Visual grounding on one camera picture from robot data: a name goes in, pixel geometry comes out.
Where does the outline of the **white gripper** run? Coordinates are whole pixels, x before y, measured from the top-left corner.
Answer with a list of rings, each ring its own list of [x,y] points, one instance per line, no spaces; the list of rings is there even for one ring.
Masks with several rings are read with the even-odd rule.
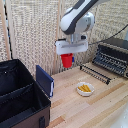
[[[88,49],[87,40],[81,40],[77,43],[70,44],[68,41],[60,40],[55,43],[56,53],[58,55],[85,52]]]

